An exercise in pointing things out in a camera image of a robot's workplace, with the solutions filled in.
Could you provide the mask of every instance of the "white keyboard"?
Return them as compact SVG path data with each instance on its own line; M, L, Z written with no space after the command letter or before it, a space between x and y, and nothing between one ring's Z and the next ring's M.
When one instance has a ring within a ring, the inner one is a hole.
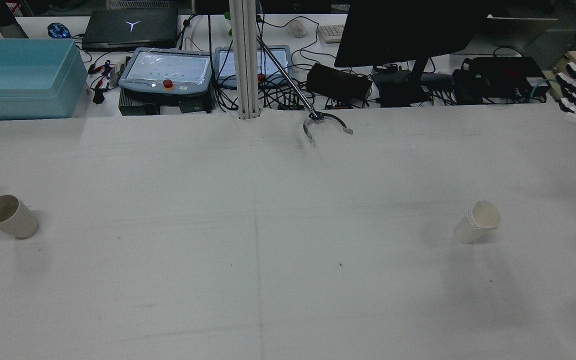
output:
M326 44L339 43L341 41L341 34L344 32L344 25L320 25L319 33L321 38Z

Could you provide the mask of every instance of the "blue object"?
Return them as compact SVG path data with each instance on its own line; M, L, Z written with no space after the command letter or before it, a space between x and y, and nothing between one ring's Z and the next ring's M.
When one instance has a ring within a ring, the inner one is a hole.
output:
M70 117L87 77L73 39L0 39L0 120Z
M48 25L48 35L53 39L70 39L71 31L61 22L53 22Z

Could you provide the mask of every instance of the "monitor stand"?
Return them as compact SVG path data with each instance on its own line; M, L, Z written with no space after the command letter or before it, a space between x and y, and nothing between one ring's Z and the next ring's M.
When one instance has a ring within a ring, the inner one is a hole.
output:
M412 71L400 70L394 73L374 73L372 80L379 90L379 104L382 108L402 108L429 100L421 88L421 76L429 57L414 60Z

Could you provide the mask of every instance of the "tipped over cup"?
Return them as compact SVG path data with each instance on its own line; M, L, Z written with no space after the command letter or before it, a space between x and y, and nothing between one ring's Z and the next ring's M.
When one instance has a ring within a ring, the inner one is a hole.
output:
M454 237L462 243L472 243L499 227L501 214L490 201L477 201L454 228Z
M0 196L0 230L19 239L37 231L39 222L21 200L11 194Z

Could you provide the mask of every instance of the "computer mouse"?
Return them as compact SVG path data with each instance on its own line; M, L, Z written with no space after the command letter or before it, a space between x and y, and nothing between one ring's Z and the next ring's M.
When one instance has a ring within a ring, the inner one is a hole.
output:
M48 35L53 39L70 39L71 31L61 22L53 22L48 25Z
M304 24L299 20L290 21L288 24L288 30L295 38L303 38L308 34L308 32L306 32L306 27L304 27Z

